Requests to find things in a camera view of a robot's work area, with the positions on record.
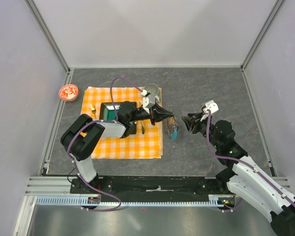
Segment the keyring with keys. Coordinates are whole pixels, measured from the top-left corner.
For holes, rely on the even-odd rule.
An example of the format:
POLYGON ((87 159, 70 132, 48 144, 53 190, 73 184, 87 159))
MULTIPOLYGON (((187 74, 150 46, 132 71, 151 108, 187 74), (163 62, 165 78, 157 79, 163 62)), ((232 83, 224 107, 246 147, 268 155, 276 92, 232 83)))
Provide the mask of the keyring with keys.
POLYGON ((164 125, 165 125, 165 130, 169 136, 174 134, 174 132, 178 130, 176 117, 170 117, 165 119, 164 125))

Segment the blue carabiner tag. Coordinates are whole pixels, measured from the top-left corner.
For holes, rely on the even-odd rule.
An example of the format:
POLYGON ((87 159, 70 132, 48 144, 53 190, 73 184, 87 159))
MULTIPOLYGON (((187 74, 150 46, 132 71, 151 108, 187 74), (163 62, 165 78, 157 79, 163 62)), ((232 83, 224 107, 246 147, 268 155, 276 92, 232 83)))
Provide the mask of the blue carabiner tag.
POLYGON ((170 138, 172 140, 176 140, 177 139, 177 129, 173 129, 173 131, 170 134, 170 138))

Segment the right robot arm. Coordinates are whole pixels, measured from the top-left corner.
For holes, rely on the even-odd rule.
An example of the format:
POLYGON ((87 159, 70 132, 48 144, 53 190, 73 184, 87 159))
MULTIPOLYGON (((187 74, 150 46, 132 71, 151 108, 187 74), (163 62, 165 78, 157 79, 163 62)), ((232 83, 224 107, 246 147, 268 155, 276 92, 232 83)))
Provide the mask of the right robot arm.
POLYGON ((182 116, 188 132, 206 138, 208 150, 226 168, 216 175, 216 190, 229 191, 261 213, 278 236, 295 236, 295 194, 266 174, 235 141, 230 122, 211 123, 211 114, 182 116))

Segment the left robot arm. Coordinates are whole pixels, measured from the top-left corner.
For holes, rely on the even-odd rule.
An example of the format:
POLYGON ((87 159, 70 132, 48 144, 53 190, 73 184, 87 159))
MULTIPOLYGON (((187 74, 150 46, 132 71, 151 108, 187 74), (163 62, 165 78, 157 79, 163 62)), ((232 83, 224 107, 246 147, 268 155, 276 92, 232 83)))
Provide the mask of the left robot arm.
POLYGON ((115 120, 95 120, 87 114, 80 115, 65 131, 60 143, 73 161, 78 177, 82 180, 81 188, 87 193, 94 193, 98 188, 98 174, 93 167, 91 154, 101 138, 126 138, 132 133, 134 123, 150 120, 152 125, 174 116, 160 105, 153 104, 146 108, 137 107, 135 102, 121 102, 115 120))

